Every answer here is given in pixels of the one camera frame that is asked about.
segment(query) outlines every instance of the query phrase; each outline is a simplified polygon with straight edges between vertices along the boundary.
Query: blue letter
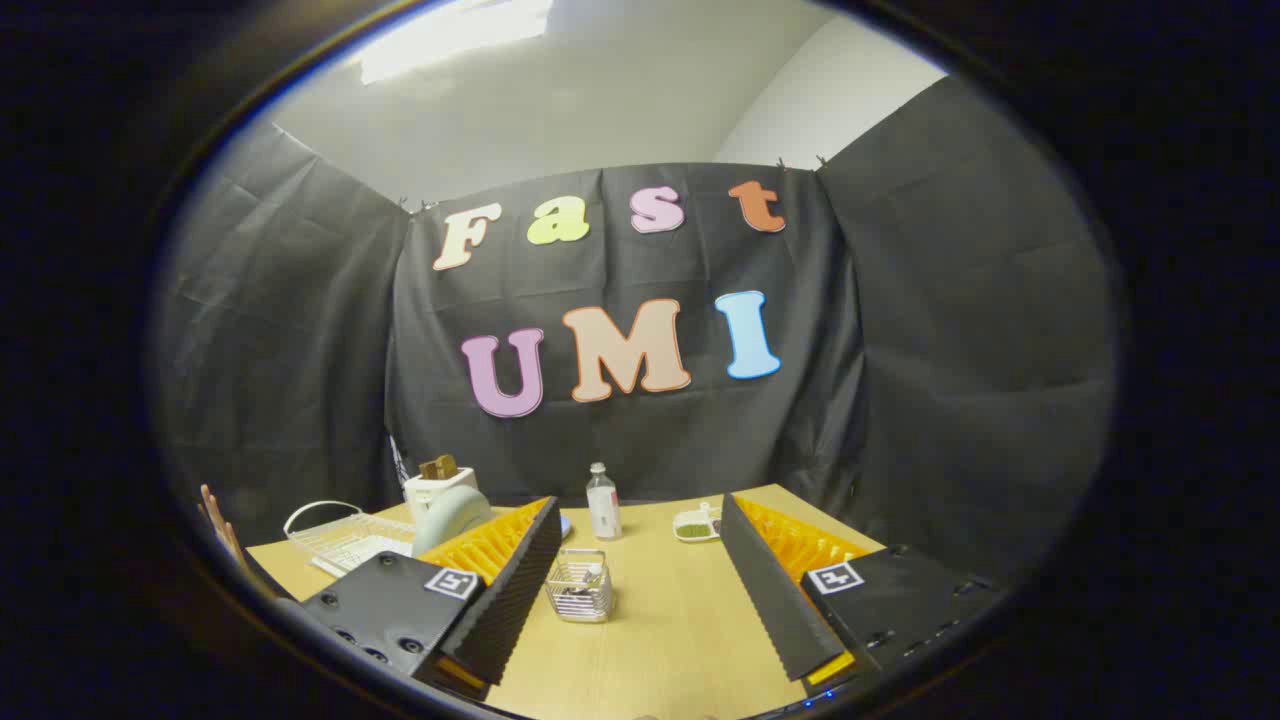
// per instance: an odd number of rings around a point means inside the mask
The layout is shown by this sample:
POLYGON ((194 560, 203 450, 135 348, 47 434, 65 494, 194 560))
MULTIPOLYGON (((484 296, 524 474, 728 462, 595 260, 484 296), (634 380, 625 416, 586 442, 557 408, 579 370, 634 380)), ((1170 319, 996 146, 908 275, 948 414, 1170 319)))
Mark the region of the blue letter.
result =
POLYGON ((745 380, 777 372, 782 361, 769 352, 760 319, 764 293, 758 290, 731 292, 716 299, 716 309, 728 318, 728 337, 733 343, 733 363, 728 377, 745 380))

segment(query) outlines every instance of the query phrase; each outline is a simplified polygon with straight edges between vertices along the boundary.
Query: wire rack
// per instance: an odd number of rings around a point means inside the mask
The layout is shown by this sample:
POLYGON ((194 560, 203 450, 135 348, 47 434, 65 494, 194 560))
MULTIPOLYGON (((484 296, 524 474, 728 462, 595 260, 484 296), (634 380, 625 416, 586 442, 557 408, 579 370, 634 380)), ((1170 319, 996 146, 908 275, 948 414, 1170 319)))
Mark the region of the wire rack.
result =
POLYGON ((561 550, 545 587, 562 620, 604 623, 613 611, 613 580, 603 550, 561 550))
POLYGON ((312 562, 335 578, 355 570, 380 552, 408 557, 413 550, 415 528, 337 500, 321 500, 297 509, 284 523, 284 536, 312 556, 312 562), (356 512, 306 530, 289 532, 305 511, 320 505, 343 505, 356 512))

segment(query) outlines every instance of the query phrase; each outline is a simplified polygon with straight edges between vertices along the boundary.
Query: green food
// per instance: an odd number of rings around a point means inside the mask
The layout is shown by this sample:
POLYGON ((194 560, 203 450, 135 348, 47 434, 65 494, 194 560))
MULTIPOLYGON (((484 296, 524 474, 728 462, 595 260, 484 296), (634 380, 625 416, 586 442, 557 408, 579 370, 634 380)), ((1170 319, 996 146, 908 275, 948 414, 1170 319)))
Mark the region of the green food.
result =
POLYGON ((712 529, 707 525, 681 525, 676 528, 676 536, 682 538, 705 538, 710 537, 712 529))

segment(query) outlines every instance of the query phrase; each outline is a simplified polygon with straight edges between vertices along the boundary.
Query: black fabric backdrop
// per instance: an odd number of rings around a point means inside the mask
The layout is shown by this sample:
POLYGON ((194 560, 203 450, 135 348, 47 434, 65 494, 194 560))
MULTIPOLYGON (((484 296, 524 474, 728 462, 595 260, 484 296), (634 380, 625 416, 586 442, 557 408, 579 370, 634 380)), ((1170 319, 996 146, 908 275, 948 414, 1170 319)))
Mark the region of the black fabric backdrop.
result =
POLYGON ((1012 579, 1102 460, 1117 297, 1050 159, 945 78, 818 172, 858 268, 869 406, 846 518, 1012 579))
MULTIPOLYGON (((443 202, 413 218, 397 265, 389 352, 388 425, 412 461, 452 452, 474 466, 499 502, 540 495, 582 498, 593 461, 603 461, 623 501, 675 500, 778 482, 840 514, 858 462, 858 313, 851 258, 812 172, 687 164, 612 168, 522 182, 443 202), (728 190, 759 181, 778 195, 777 233, 753 229, 728 190), (673 232, 631 227, 631 195, 669 186, 685 222, 673 232), (532 245, 525 233, 543 201, 576 195, 591 229, 572 242, 532 245), (490 202, 471 260, 431 269, 443 218, 490 202), (739 380, 721 295, 758 290, 774 374, 739 380), (676 332, 692 382, 652 393, 641 387, 577 402, 568 310, 600 306, 623 333, 653 299, 680 302, 676 332), (524 418, 495 418, 476 404, 458 346, 494 336, 499 387, 521 387, 507 336, 538 327, 543 402, 524 418)), ((605 374, 605 380, 612 378, 605 374)))
POLYGON ((312 500, 402 502, 381 386, 408 215, 265 123, 193 197, 154 333, 177 492, 207 483, 246 546, 312 500))
POLYGON ((161 439, 179 492, 224 500, 246 544, 305 502, 398 502, 387 434, 410 464, 452 452, 494 502, 581 501, 604 461, 626 501, 777 482, 882 542, 1012 578, 1066 521, 1101 457, 1116 328, 1107 263, 1047 159, 947 78, 822 170, 611 168, 522 182, 412 217, 278 128, 211 173, 160 301, 161 439), (730 187, 778 193, 780 233, 730 187), (675 232, 631 228, 643 187, 680 192, 675 232), (590 233, 531 245, 532 210, 586 200, 590 233), (431 263, 449 213, 500 202, 471 260, 431 263), (758 290, 782 368, 732 379, 713 301, 758 290), (681 305, 692 382, 580 404, 567 310, 681 305), (461 343, 538 327, 541 405, 479 407, 461 343))

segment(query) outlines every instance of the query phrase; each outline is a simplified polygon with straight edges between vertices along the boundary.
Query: wooden table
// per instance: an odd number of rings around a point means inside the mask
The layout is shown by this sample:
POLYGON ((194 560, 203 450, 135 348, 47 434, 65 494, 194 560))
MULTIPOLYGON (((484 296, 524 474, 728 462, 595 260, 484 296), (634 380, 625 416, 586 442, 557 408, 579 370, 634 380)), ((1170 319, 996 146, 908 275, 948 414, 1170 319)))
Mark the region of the wooden table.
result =
MULTIPOLYGON (((868 551, 883 547, 780 486, 735 495, 868 551)), ((539 596, 502 685, 489 691, 485 705, 539 719, 730 720, 804 700, 800 682, 787 680, 724 546, 672 536, 672 516, 696 510, 703 500, 718 507, 721 496, 623 506, 616 541, 595 539, 585 509, 562 509, 573 524, 564 547, 608 553, 614 612, 603 624, 566 623, 539 596)), ((403 505, 378 515, 410 521, 403 505)), ((248 552, 300 601, 333 582, 288 541, 248 552)))

